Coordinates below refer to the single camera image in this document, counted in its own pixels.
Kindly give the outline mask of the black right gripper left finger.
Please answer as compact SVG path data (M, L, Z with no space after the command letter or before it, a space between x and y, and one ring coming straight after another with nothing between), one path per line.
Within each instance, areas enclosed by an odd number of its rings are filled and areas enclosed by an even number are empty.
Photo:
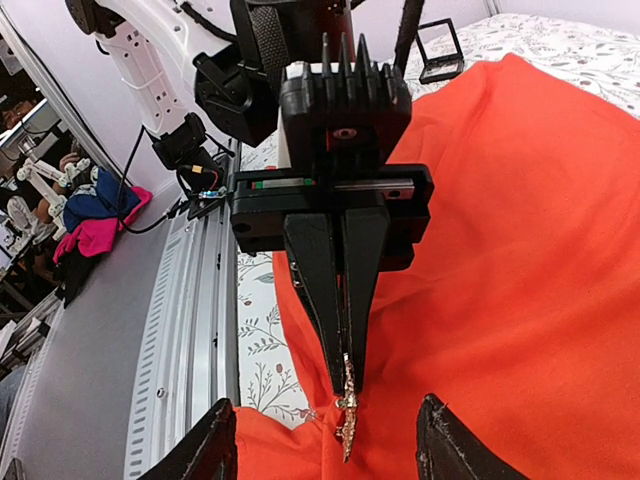
M231 401L219 399L143 480L216 480L238 478L236 414Z

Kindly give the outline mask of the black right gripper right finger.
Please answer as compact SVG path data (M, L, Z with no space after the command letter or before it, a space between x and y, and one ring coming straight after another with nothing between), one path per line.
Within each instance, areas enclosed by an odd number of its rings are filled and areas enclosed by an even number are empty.
M494 454L435 394L424 397L416 427L420 479L526 479Z

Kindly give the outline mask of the red t-shirt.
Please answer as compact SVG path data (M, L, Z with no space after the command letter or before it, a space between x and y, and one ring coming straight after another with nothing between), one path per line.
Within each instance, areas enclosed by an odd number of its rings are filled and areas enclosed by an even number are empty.
M414 479L437 395L533 479L639 475L639 123L509 54L420 98L393 163L425 164L431 222L383 274L350 457L319 340L273 257L281 323L315 411L237 410L242 479Z

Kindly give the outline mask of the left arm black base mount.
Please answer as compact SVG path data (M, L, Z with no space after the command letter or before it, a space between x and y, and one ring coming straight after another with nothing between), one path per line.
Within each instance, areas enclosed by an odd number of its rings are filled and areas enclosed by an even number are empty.
M228 172L217 164L181 165L176 170L176 180L186 197L187 218L200 219L221 208L229 193Z

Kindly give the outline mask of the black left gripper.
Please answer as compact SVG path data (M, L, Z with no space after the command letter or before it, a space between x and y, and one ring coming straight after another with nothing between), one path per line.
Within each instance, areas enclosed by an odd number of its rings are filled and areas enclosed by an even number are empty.
M430 220L428 168L391 161L411 94L388 64L296 62L283 72L279 107L289 163L233 176L232 230L245 254L287 251L336 395L345 391L336 269L344 271L346 345L360 394L379 270L408 268Z

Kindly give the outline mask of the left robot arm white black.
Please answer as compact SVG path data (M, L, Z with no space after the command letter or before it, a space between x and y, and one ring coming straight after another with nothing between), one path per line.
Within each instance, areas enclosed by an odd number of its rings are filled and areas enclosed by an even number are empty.
M282 251L320 340L334 394L361 393L379 275L408 268L434 184L390 156L412 116L404 79L423 5L403 6L395 58L352 32L349 1L234 1L232 31L186 1L70 1L117 66L163 166L197 192L206 122L246 145L280 140L274 170L231 178L247 254Z

